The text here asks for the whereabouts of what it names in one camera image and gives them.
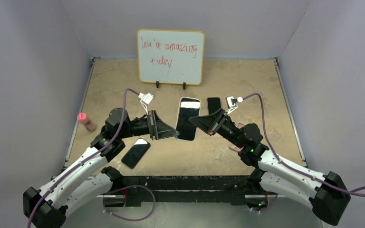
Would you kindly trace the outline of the black phone with case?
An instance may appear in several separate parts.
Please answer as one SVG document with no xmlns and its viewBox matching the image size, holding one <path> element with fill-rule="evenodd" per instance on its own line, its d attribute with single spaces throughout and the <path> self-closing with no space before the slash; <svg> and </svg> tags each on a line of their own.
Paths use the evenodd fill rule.
<svg viewBox="0 0 365 228">
<path fill-rule="evenodd" d="M 219 97 L 208 97 L 207 109 L 209 115 L 218 113 L 218 111 L 221 109 L 221 99 Z"/>
</svg>

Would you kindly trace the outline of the pink phone case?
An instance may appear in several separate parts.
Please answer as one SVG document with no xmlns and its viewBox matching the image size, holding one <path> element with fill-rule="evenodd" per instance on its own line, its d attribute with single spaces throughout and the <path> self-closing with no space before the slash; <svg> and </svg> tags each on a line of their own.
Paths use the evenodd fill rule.
<svg viewBox="0 0 365 228">
<path fill-rule="evenodd" d="M 237 123 L 237 127 L 238 128 L 242 128 L 245 124 L 242 123 L 242 122 L 238 122 Z M 237 147 L 236 145 L 234 145 L 233 143 L 229 143 L 229 148 L 232 150 L 232 151 L 235 151 L 235 152 L 240 152 L 242 150 L 243 147 Z"/>
</svg>

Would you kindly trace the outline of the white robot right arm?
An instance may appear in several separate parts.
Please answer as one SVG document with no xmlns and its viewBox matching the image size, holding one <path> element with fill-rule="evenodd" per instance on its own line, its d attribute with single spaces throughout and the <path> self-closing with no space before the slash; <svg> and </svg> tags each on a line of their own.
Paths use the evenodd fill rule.
<svg viewBox="0 0 365 228">
<path fill-rule="evenodd" d="M 255 123 L 239 128 L 223 109 L 205 115 L 190 117 L 189 122 L 213 136 L 216 133 L 241 148 L 241 161 L 255 168 L 248 180 L 253 193 L 262 190 L 293 199 L 312 210 L 321 221 L 336 226 L 351 197 L 343 193 L 346 186 L 335 172 L 327 174 L 302 167 L 261 143 L 263 136 Z"/>
</svg>

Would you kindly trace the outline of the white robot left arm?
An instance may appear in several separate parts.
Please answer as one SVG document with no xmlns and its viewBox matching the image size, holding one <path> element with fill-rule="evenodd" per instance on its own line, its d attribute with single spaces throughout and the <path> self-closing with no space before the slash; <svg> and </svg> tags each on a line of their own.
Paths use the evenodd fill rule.
<svg viewBox="0 0 365 228">
<path fill-rule="evenodd" d="M 178 136 L 179 132 L 163 122 L 155 110 L 130 120 L 125 109 L 113 109 L 100 134 L 73 164 L 39 189 L 30 187 L 23 193 L 27 226 L 59 228 L 96 196 L 118 194 L 124 186 L 123 176 L 106 164 L 125 148 L 123 138 L 146 134 L 160 140 Z"/>
</svg>

